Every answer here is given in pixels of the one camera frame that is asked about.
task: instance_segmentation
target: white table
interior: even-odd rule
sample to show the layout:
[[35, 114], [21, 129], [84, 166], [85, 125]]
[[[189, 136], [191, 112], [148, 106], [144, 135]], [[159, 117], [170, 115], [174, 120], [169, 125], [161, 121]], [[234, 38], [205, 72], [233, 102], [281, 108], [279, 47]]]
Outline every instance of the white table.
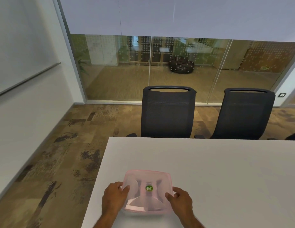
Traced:
[[[92, 228], [104, 189], [130, 169], [170, 173], [206, 228], [295, 228], [295, 141], [110, 137], [82, 228]], [[120, 212], [113, 227], [182, 226], [174, 214]]]

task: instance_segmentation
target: pink plastic container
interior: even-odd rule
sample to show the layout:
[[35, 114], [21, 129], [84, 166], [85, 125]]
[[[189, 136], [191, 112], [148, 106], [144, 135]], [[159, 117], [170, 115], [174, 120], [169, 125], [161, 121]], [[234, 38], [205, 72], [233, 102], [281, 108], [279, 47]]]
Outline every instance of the pink plastic container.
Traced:
[[173, 195], [170, 174], [158, 171], [129, 170], [126, 172], [122, 188], [130, 185], [126, 203], [122, 208], [129, 214], [168, 214], [171, 204], [165, 193]]

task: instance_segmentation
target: black bean bag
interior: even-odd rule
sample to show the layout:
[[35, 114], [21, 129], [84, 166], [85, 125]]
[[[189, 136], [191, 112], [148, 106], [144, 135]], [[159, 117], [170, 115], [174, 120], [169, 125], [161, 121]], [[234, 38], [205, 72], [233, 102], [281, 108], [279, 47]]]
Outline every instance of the black bean bag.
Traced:
[[169, 69], [174, 73], [192, 73], [194, 70], [194, 62], [181, 56], [174, 56], [168, 63]]

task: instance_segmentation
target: chair armrest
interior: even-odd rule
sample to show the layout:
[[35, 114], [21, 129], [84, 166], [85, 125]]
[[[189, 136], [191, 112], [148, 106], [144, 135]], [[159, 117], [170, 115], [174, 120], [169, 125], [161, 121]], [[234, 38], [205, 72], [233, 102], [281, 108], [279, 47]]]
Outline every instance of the chair armrest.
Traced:
[[137, 136], [137, 134], [135, 134], [135, 133], [131, 133], [131, 134], [127, 135], [127, 137], [134, 137], [134, 138], [137, 138], [138, 136]]
[[205, 138], [205, 137], [201, 134], [196, 134], [196, 135], [194, 135], [194, 138]]

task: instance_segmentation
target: black office chair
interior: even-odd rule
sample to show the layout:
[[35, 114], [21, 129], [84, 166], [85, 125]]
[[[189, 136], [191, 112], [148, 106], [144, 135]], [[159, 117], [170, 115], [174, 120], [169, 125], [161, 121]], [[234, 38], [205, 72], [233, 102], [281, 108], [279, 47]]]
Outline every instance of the black office chair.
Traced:
[[[267, 140], [278, 140], [278, 139], [276, 139], [276, 138], [267, 138]], [[288, 136], [284, 140], [285, 141], [295, 141], [295, 133], [291, 134], [290, 136]]]
[[267, 126], [275, 93], [264, 89], [228, 88], [213, 139], [259, 139]]
[[[185, 92], [160, 92], [179, 89]], [[185, 86], [148, 86], [143, 89], [141, 137], [190, 138], [196, 91]], [[137, 137], [135, 133], [127, 137]]]

